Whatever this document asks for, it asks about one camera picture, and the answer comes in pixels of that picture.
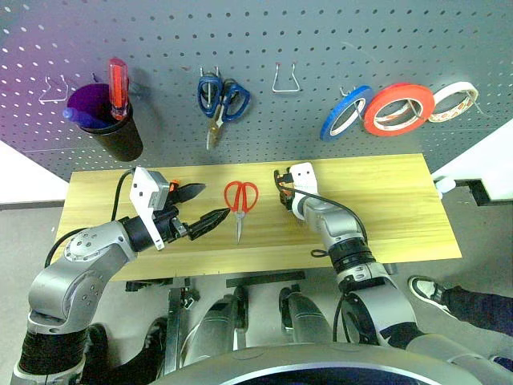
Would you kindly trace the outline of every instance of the scissor handle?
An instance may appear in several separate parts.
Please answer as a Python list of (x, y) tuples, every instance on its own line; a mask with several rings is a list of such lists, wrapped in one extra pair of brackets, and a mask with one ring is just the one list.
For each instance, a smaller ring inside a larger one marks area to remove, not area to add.
[[(228, 107), (232, 102), (235, 102), (239, 98), (244, 98), (244, 101), (242, 102), (241, 106), (237, 111), (235, 111), (232, 114), (228, 114)], [(251, 99), (251, 94), (248, 90), (246, 90), (244, 87), (242, 87), (239, 83), (236, 83), (235, 81), (232, 81), (231, 84), (229, 84), (228, 89), (223, 90), (223, 101), (221, 102), (224, 106), (223, 108), (223, 121), (229, 122), (231, 120), (235, 120), (239, 118), (246, 108), (248, 107), (249, 100)]]
[[(215, 89), (215, 92), (212, 94), (212, 104), (210, 107), (206, 105), (208, 102), (208, 95), (205, 95), (206, 92), (204, 90), (204, 86), (208, 86), (209, 84), (211, 84)], [(198, 82), (198, 104), (200, 105), (201, 111), (209, 118), (212, 118), (216, 112), (217, 105), (220, 102), (222, 89), (223, 82), (219, 76), (204, 75), (200, 77), (200, 81)]]
[[(228, 200), (228, 190), (233, 186), (237, 186), (237, 191), (235, 192), (235, 200), (233, 201), (233, 205), (230, 204)], [(246, 186), (251, 187), (255, 191), (255, 201), (248, 207), (248, 195), (246, 193)], [(239, 211), (239, 198), (240, 193), (242, 192), (242, 207), (240, 208), (244, 213), (248, 213), (258, 201), (258, 188), (255, 184), (251, 182), (240, 182), (238, 180), (234, 180), (233, 182), (230, 182), (226, 185), (224, 188), (224, 201), (226, 202), (226, 205), (233, 211), (238, 212)]]

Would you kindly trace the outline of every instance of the gray floor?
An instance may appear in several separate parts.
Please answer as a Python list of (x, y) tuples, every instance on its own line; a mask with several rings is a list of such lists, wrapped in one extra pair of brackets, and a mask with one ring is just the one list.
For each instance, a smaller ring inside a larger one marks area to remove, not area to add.
[[(457, 188), (447, 194), (443, 203), (463, 259), (401, 264), (394, 278), (409, 296), (424, 331), (444, 334), (484, 356), (500, 353), (513, 357), (513, 338), (455, 321), (413, 298), (407, 291), (406, 279), (411, 274), (423, 274), (448, 285), (459, 284), (469, 290), (513, 296), (513, 207), (478, 208), (465, 188)], [(0, 382), (4, 383), (10, 377), (19, 357), (26, 330), (26, 294), (54, 241), (60, 212), (61, 209), (0, 212), (0, 254), (4, 272), (0, 281), (0, 292), (3, 293)], [(306, 271), (306, 275), (307, 279), (299, 282), (302, 291), (317, 303), (331, 323), (338, 298), (333, 271), (311, 269)], [(193, 278), (202, 298), (188, 312), (190, 328), (199, 322), (216, 299), (230, 293), (231, 290), (225, 288), (225, 280), (235, 276)], [(275, 283), (248, 288), (251, 302), (248, 346), (288, 342), (289, 338), (281, 334), (277, 310), (277, 295), (284, 285)], [(150, 322), (167, 313), (166, 298), (165, 287), (125, 293), (122, 282), (112, 282), (107, 286), (95, 321), (107, 325), (113, 364), (129, 360), (140, 349)]]

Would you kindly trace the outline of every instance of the white wall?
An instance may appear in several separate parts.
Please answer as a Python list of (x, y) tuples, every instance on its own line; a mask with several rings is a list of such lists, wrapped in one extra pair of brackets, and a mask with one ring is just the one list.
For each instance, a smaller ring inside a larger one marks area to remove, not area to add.
[(513, 199), (513, 120), (435, 171), (432, 177), (480, 179), (490, 199)]
[(0, 205), (63, 201), (68, 183), (0, 141)]

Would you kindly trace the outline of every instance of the scissors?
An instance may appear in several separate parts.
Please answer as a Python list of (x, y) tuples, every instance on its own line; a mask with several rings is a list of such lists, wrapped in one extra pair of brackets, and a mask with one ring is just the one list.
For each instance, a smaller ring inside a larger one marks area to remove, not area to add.
[(201, 111), (211, 118), (208, 122), (207, 150), (216, 146), (224, 122), (240, 118), (248, 107), (251, 94), (234, 79), (225, 81), (216, 73), (203, 73), (200, 68), (198, 104)]
[[(236, 186), (237, 190), (235, 192), (235, 199), (232, 203), (230, 203), (230, 200), (228, 199), (228, 190), (232, 187)], [(248, 207), (248, 193), (247, 188), (252, 188), (255, 192), (255, 201)], [(239, 205), (240, 203), (240, 195), (242, 195), (242, 205)], [(249, 213), (253, 207), (257, 204), (258, 201), (258, 188), (256, 185), (254, 185), (251, 182), (240, 182), (238, 180), (235, 180), (233, 182), (230, 182), (226, 185), (224, 188), (224, 201), (226, 202), (226, 205), (232, 210), (232, 212), (235, 214), (236, 218), (236, 224), (235, 224), (235, 231), (236, 231), (236, 238), (237, 238), (237, 244), (239, 244), (240, 235), (242, 233), (242, 220), (244, 219), (245, 215)]]

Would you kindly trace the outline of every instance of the blue scissors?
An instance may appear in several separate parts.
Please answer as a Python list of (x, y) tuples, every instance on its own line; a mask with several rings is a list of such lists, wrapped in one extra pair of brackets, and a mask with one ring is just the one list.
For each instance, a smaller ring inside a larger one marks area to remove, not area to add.
[(200, 68), (198, 104), (201, 111), (211, 118), (208, 122), (207, 150), (214, 148), (221, 136), (224, 122), (240, 118), (248, 107), (251, 94), (233, 79), (225, 81), (216, 73), (204, 74)]

